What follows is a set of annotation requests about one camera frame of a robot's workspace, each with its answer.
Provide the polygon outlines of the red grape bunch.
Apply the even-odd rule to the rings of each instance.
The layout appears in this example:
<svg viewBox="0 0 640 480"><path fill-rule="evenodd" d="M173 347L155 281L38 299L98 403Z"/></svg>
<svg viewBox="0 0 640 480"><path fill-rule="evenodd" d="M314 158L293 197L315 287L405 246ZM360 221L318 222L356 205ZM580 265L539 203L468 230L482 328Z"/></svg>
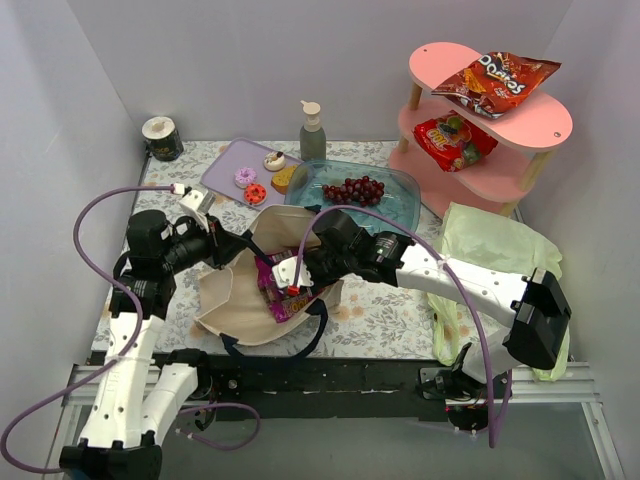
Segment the red grape bunch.
<svg viewBox="0 0 640 480"><path fill-rule="evenodd" d="M385 194L385 184L369 176L345 178L340 185L321 186L323 196L335 205L376 206Z"/></svg>

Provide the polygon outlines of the beige canvas tote bag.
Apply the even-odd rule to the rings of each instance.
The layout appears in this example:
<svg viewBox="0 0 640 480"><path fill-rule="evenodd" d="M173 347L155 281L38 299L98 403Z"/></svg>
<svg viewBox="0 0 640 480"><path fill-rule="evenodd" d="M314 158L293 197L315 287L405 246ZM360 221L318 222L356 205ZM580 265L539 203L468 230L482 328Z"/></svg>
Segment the beige canvas tote bag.
<svg viewBox="0 0 640 480"><path fill-rule="evenodd" d="M297 254L300 244L315 247L315 235L303 238L315 214L303 207L274 205L262 210L240 238L249 240L275 263ZM285 337L314 316L321 318L318 331L300 357L312 352L328 322L328 312L340 305L343 282L326 287L297 318L278 324L257 287L258 254L244 249L227 266L199 280L200 311L197 321L218 335L231 355L242 357L239 346L258 347Z"/></svg>

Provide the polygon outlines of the purple snack bag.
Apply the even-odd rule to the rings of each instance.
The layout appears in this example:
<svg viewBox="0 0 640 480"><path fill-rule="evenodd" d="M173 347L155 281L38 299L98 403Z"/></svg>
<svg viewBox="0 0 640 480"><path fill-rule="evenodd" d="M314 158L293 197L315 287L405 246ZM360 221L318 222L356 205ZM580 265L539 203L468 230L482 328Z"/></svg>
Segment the purple snack bag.
<svg viewBox="0 0 640 480"><path fill-rule="evenodd" d="M297 318L323 292L322 289L301 287L297 295L291 296L277 286L272 268L267 263L259 257L254 258L254 263L258 290L278 324Z"/></svg>

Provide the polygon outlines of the orange toy bread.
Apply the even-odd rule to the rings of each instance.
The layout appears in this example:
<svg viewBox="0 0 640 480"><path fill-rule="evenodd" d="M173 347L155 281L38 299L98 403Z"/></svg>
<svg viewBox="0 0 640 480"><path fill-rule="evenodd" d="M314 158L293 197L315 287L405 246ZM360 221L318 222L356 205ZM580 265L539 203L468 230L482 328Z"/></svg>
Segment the orange toy bread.
<svg viewBox="0 0 640 480"><path fill-rule="evenodd" d="M282 195L285 195L287 193L291 179L296 169L296 165L285 167L272 176L271 186L275 189L276 192Z"/></svg>

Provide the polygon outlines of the white cream toy pastry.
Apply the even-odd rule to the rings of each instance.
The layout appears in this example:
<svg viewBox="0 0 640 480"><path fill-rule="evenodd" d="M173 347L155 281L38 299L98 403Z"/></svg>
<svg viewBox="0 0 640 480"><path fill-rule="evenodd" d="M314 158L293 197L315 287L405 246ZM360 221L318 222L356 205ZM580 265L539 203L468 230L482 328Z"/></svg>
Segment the white cream toy pastry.
<svg viewBox="0 0 640 480"><path fill-rule="evenodd" d="M286 166L286 157L282 151L272 151L265 155L263 166L266 170L277 172Z"/></svg>

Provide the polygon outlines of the light green plastic grocery bag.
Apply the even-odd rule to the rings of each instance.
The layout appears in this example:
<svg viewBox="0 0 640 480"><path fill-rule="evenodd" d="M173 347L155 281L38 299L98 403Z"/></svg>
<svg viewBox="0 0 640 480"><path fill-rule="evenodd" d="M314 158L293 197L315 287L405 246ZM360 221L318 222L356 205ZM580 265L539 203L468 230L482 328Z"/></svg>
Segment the light green plastic grocery bag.
<svg viewBox="0 0 640 480"><path fill-rule="evenodd" d="M562 254L546 237L523 223L461 204L449 206L433 246L444 257L500 272L529 275L542 268L562 277ZM428 304L434 310L433 353L450 366L464 344L477 340L475 324L462 304L436 295Z"/></svg>

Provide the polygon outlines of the red fruit candy bag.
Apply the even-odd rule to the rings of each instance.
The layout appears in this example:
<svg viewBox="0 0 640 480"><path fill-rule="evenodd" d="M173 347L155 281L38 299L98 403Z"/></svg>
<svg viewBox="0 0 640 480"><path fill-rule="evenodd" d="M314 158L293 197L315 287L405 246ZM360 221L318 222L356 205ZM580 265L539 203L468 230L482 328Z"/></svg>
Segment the red fruit candy bag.
<svg viewBox="0 0 640 480"><path fill-rule="evenodd" d="M413 137L445 172L474 165L498 145L496 139L453 110L416 125Z"/></svg>

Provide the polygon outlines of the orange Doritos chip bag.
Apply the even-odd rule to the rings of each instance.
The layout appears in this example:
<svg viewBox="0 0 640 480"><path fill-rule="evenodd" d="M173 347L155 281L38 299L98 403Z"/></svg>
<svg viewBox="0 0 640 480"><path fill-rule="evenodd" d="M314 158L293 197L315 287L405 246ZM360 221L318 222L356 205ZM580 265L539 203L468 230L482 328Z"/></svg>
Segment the orange Doritos chip bag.
<svg viewBox="0 0 640 480"><path fill-rule="evenodd" d="M520 106L560 67L555 61L489 52L443 81L432 94L498 119Z"/></svg>

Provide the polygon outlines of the purple toy food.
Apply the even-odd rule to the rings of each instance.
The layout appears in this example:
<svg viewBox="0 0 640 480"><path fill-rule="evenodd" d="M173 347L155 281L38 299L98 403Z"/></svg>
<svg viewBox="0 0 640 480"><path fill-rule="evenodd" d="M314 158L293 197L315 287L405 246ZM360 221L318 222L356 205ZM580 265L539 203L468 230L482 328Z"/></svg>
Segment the purple toy food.
<svg viewBox="0 0 640 480"><path fill-rule="evenodd" d="M250 167L239 168L234 174L235 184L242 189L247 188L249 185L254 184L257 181L257 172Z"/></svg>

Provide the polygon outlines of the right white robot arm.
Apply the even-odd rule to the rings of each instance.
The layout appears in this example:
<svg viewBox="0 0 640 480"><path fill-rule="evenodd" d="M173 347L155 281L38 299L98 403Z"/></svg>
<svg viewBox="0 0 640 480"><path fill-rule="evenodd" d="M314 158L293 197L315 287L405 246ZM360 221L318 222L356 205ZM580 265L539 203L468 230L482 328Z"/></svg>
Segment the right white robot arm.
<svg viewBox="0 0 640 480"><path fill-rule="evenodd" d="M394 225L374 235L356 224L350 207L317 213L306 234L320 245L301 249L296 267L316 287L348 274L370 283L414 289L463 303L474 318L486 314L503 329L462 348L451 379L464 397L475 397L493 379L517 366L551 370L563 358L571 308L553 273L504 273L461 260L444 259L413 232Z"/></svg>

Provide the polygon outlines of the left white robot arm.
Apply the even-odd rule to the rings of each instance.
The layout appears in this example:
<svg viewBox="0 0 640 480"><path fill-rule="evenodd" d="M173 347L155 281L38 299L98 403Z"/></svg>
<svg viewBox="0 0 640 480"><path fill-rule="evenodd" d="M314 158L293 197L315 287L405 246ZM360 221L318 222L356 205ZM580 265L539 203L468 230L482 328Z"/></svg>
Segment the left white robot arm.
<svg viewBox="0 0 640 480"><path fill-rule="evenodd" d="M205 398L213 386L207 354L184 349L145 390L175 277L199 263L225 266L244 248L243 238L212 215L190 213L170 223L159 210L131 216L126 242L110 277L110 346L103 369L92 375L99 382L92 411L77 444L59 458L64 471L88 479L158 477L161 445L182 405Z"/></svg>

